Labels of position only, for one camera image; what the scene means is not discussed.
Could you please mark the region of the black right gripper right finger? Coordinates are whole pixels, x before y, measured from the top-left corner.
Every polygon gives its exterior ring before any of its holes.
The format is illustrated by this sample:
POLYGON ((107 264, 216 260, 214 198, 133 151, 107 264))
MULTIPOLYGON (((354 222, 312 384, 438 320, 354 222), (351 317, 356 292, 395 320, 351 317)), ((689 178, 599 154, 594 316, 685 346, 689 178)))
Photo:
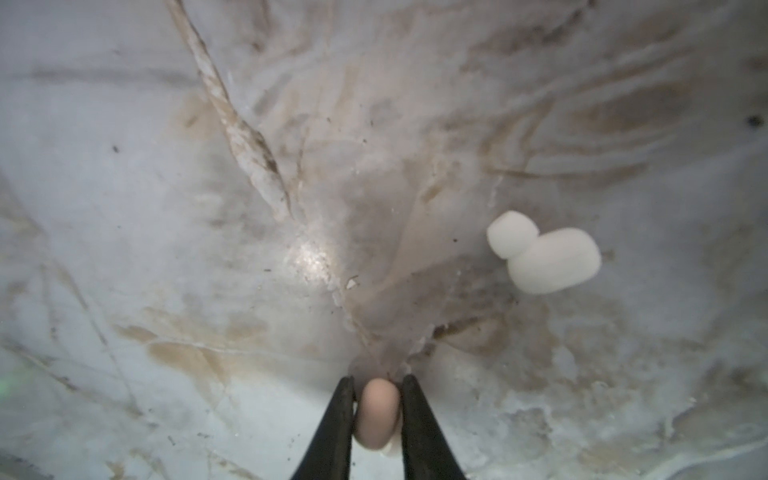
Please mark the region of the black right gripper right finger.
POLYGON ((406 480, 466 480, 413 374, 401 383, 402 455, 406 480))

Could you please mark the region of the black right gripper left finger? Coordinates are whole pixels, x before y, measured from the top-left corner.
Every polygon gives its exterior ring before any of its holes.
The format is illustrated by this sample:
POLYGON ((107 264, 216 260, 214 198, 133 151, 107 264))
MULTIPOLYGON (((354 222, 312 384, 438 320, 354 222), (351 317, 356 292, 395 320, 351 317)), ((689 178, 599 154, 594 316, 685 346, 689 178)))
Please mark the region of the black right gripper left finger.
POLYGON ((292 480, 349 479, 354 412, 354 379, 352 376, 343 377, 292 480))

